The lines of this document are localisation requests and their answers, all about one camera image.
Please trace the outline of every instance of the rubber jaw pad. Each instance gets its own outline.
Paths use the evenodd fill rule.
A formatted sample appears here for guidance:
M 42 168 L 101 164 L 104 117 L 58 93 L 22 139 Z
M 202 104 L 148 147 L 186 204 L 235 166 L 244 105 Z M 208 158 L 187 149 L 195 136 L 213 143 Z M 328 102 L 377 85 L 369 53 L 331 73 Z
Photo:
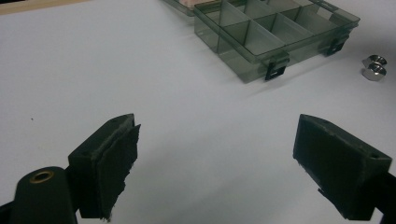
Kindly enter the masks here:
M 111 119 L 69 155 L 70 188 L 82 217 L 110 218 L 137 159 L 139 128 L 133 114 Z
M 375 205 L 365 187 L 388 172 L 389 156 L 327 120 L 301 115 L 293 158 L 344 218 L 370 220 Z

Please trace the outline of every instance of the hex nut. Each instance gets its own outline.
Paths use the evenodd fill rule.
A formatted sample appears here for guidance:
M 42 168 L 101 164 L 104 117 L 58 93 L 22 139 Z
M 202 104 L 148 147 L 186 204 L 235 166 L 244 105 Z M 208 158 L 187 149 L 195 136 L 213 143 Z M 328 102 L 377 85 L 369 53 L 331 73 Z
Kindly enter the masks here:
M 387 65 L 387 60 L 379 55 L 372 55 L 366 59 L 363 60 L 363 64 L 365 68 L 368 68 L 371 63 L 377 63 L 381 65 L 382 67 L 385 67 Z
M 378 63 L 370 63 L 362 74 L 371 81 L 379 81 L 387 74 L 387 70 Z

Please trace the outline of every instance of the translucent plastic box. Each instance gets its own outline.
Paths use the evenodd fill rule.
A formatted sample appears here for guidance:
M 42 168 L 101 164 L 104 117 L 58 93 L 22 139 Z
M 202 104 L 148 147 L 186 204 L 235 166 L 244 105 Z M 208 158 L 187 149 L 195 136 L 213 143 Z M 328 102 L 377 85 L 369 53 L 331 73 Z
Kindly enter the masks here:
M 195 5 L 195 33 L 244 81 L 332 55 L 359 18 L 321 0 L 223 0 Z
M 172 7 L 175 7 L 177 10 L 186 14 L 187 16 L 194 16 L 194 6 L 197 4 L 202 4 L 206 2 L 213 2 L 213 0 L 163 0 L 170 4 Z

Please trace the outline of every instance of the black plastic part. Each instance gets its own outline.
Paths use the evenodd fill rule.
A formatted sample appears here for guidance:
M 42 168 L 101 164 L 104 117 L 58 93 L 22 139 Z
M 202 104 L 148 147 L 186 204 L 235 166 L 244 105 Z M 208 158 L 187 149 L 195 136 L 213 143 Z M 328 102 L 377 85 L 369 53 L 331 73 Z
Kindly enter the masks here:
M 76 224 L 65 171 L 59 167 L 36 170 L 20 180 L 10 224 Z
M 69 155 L 67 174 L 82 217 L 110 218 L 137 158 L 139 128 L 133 114 L 111 119 Z
M 369 183 L 387 174 L 392 161 L 329 121 L 307 115 L 300 116 L 293 158 L 350 220 L 370 220 L 379 196 Z
M 345 45 L 345 42 L 343 42 L 343 43 L 338 43 L 338 42 L 339 42 L 338 39 L 334 39 L 332 41 L 332 43 L 330 44 L 329 49 L 326 52 L 327 56 L 333 55 L 334 53 L 336 53 L 336 52 L 340 51 L 341 49 L 343 49 L 343 47 Z
M 274 69 L 274 67 L 275 67 L 274 63 L 269 64 L 267 74 L 265 75 L 264 80 L 268 81 L 273 78 L 279 77 L 285 73 L 286 66 L 278 68 L 278 69 Z
M 371 180 L 367 186 L 372 192 L 375 207 L 384 214 L 381 224 L 395 224 L 396 177 L 383 174 Z
M 22 2 L 26 0 L 0 0 L 0 4 L 14 3 L 14 2 Z
M 14 202 L 10 202 L 0 206 L 0 224 L 9 223 L 13 204 Z

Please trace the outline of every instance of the white surface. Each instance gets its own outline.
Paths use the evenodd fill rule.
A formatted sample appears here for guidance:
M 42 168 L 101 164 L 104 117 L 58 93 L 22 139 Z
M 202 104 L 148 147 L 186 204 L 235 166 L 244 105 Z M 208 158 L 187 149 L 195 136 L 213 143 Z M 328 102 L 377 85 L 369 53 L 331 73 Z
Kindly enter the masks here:
M 160 0 L 0 16 L 0 204 L 24 175 L 65 168 L 104 122 L 134 113 L 139 158 L 112 223 L 351 223 L 292 158 L 294 137 L 305 113 L 396 158 L 396 5 L 330 2 L 361 18 L 344 49 L 247 85 Z M 371 54 L 389 62 L 381 82 L 360 74 Z

